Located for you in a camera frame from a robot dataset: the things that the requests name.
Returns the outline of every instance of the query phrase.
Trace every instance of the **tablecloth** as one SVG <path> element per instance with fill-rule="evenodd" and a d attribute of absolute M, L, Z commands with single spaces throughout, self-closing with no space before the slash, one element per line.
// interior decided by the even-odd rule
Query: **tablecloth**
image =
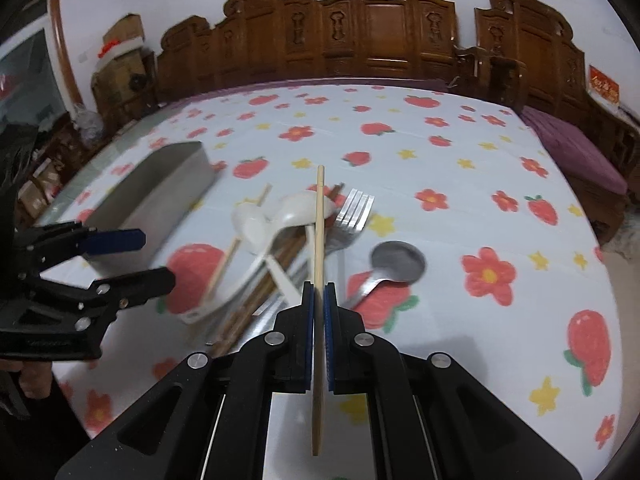
<path fill-rule="evenodd" d="M 202 334 L 176 313 L 195 306 L 234 235 L 235 204 L 344 182 L 375 195 L 346 250 L 351 294 L 369 252 L 404 240 L 428 269 L 411 286 L 380 286 L 358 308 L 366 328 L 400 351 L 451 354 L 563 453 L 586 480 L 609 459 L 622 390 L 616 305 L 602 255 L 570 187 L 535 133 L 498 105 L 433 91 L 363 85 L 282 87 L 194 102 L 106 168 L 62 215 L 85 219 L 152 150 L 200 140 L 223 176 L 156 256 L 177 274 L 161 300 L 122 311 L 91 363 L 54 365 L 93 436 L 188 353 Z M 241 248 L 220 294 L 252 255 Z M 81 258 L 47 276 L 87 286 Z M 329 396 L 322 454 L 310 455 L 308 396 L 276 395 L 265 479 L 373 478 L 363 396 Z"/>

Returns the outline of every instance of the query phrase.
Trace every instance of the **finger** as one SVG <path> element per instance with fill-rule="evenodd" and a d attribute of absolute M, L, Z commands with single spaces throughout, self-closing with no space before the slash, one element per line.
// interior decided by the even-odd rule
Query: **finger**
<path fill-rule="evenodd" d="M 7 361 L 0 359 L 0 370 L 5 372 L 19 372 L 22 370 L 22 361 Z"/>
<path fill-rule="evenodd" d="M 44 399 L 51 393 L 52 363 L 27 362 L 20 374 L 20 387 L 29 399 Z"/>

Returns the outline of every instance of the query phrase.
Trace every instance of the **wooden chopstick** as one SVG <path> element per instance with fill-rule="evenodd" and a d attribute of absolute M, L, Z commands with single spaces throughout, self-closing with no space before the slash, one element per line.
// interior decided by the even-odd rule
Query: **wooden chopstick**
<path fill-rule="evenodd" d="M 314 263 L 314 380 L 311 400 L 311 448 L 320 454 L 322 444 L 322 412 L 324 412 L 324 166 L 318 166 L 316 195 L 316 260 Z"/>
<path fill-rule="evenodd" d="M 262 205 L 262 203 L 264 202 L 264 199 L 267 198 L 267 195 L 271 191 L 271 187 L 272 187 L 271 184 L 266 184 L 264 186 L 262 193 L 260 193 L 260 196 L 256 200 L 257 205 Z M 211 301 L 213 299 L 213 296 L 216 293 L 216 289 L 218 288 L 218 283 L 222 280 L 222 277 L 225 275 L 226 268 L 229 266 L 231 258 L 233 258 L 234 254 L 236 254 L 236 251 L 238 250 L 238 247 L 240 246 L 241 242 L 242 242 L 242 238 L 239 236 L 236 236 L 231 241 L 231 245 L 229 245 L 229 247 L 225 251 L 224 256 L 222 256 L 222 260 L 216 267 L 215 272 L 213 273 L 213 275 L 209 280 L 209 283 L 207 283 L 207 287 L 205 288 L 204 294 L 202 295 L 202 300 L 201 300 L 202 302 Z"/>
<path fill-rule="evenodd" d="M 340 194 L 344 184 L 334 186 L 329 192 L 327 198 L 335 200 Z M 335 221 L 335 216 L 327 219 L 326 225 L 331 227 Z M 305 247 L 306 235 L 303 227 L 298 228 L 292 238 L 286 241 L 280 252 L 276 255 L 276 259 L 283 269 L 287 270 L 298 256 L 298 253 Z M 244 305 L 229 317 L 225 325 L 220 331 L 220 340 L 213 343 L 207 350 L 212 357 L 220 357 L 225 355 L 238 342 L 244 330 L 252 322 L 252 316 L 258 308 L 269 299 L 269 297 L 277 290 L 277 286 L 273 281 L 270 273 L 267 273 L 258 282 L 254 292 L 244 302 Z"/>

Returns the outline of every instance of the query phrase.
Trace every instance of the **silver screw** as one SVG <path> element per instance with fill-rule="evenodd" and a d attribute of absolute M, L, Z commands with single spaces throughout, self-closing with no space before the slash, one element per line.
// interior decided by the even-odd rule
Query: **silver screw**
<path fill-rule="evenodd" d="M 281 345 L 284 343 L 284 334 L 282 332 L 269 332 L 264 336 L 264 342 L 270 346 Z"/>
<path fill-rule="evenodd" d="M 359 334 L 356 334 L 353 340 L 358 346 L 371 346 L 375 341 L 375 339 L 373 339 L 373 336 L 366 332 L 360 332 Z"/>
<path fill-rule="evenodd" d="M 194 370 L 197 370 L 198 368 L 202 368 L 208 362 L 209 362 L 209 358 L 207 357 L 206 354 L 203 354 L 203 353 L 191 354 L 187 359 L 187 364 Z"/>
<path fill-rule="evenodd" d="M 434 354 L 431 356 L 431 364 L 436 368 L 449 368 L 451 366 L 451 357 L 446 354 Z"/>
<path fill-rule="evenodd" d="M 89 328 L 89 325 L 91 325 L 91 320 L 88 317 L 81 317 L 74 326 L 78 332 L 82 332 L 82 330 Z"/>

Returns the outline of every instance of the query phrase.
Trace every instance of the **green leaf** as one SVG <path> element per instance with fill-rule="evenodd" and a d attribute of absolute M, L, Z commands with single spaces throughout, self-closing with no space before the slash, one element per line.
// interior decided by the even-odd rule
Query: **green leaf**
<path fill-rule="evenodd" d="M 164 314 L 165 310 L 166 310 L 166 301 L 164 300 L 164 298 L 160 298 L 158 301 L 156 301 L 156 312 L 158 314 Z"/>
<path fill-rule="evenodd" d="M 562 352 L 562 355 L 564 355 L 564 360 L 567 361 L 571 366 L 582 368 L 582 362 L 578 361 L 578 359 L 575 358 L 574 353 L 571 352 L 571 350 L 565 350 L 564 352 Z"/>
<path fill-rule="evenodd" d="M 400 312 L 404 312 L 405 310 L 409 310 L 415 307 L 418 303 L 420 303 L 420 299 L 418 296 L 409 296 L 409 298 L 398 306 L 394 310 L 399 310 Z"/>
<path fill-rule="evenodd" d="M 389 317 L 386 318 L 385 325 L 382 327 L 382 332 L 384 332 L 385 334 L 391 332 L 394 325 L 396 324 L 396 320 L 398 320 L 398 313 L 395 309 L 393 309 Z"/>
<path fill-rule="evenodd" d="M 593 386 L 591 386 L 589 378 L 584 372 L 584 368 L 582 369 L 582 392 L 584 393 L 585 397 L 589 397 L 593 393 Z"/>

